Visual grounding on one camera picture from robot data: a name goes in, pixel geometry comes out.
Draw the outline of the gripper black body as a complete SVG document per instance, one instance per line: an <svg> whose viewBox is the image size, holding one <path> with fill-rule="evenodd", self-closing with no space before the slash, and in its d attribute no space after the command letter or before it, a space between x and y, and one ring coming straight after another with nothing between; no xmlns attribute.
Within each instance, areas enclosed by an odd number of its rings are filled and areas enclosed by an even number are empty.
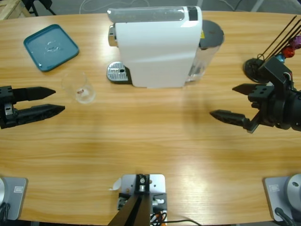
<svg viewBox="0 0 301 226"><path fill-rule="evenodd" d="M17 110L13 107L16 104L14 96L0 98L0 128L6 129L17 126Z"/></svg>
<svg viewBox="0 0 301 226"><path fill-rule="evenodd" d="M259 111L251 120L256 125L289 129L291 126L284 122L285 101L279 100L275 93L251 94L251 106Z"/></svg>

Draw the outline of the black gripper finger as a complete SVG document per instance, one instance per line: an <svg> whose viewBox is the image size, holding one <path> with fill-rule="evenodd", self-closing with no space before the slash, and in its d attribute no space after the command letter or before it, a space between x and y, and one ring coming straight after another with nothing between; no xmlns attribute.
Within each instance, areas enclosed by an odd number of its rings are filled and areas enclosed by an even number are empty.
<svg viewBox="0 0 301 226"><path fill-rule="evenodd" d="M261 122L259 114L256 114L251 120L246 118L244 114L233 113L226 110L214 110L210 112L210 115L226 124L240 126L248 133L253 133Z"/></svg>
<svg viewBox="0 0 301 226"><path fill-rule="evenodd" d="M259 84L241 84L232 88L233 91L246 95L250 102L266 101L274 92L274 86Z"/></svg>
<svg viewBox="0 0 301 226"><path fill-rule="evenodd" d="M0 88L1 102L21 102L44 99L56 93L55 90L45 87L28 87L13 89L11 86L3 86Z"/></svg>
<svg viewBox="0 0 301 226"><path fill-rule="evenodd" d="M44 104L19 110L17 116L17 124L23 125L36 121L42 121L58 115L64 109L65 106L62 105Z"/></svg>

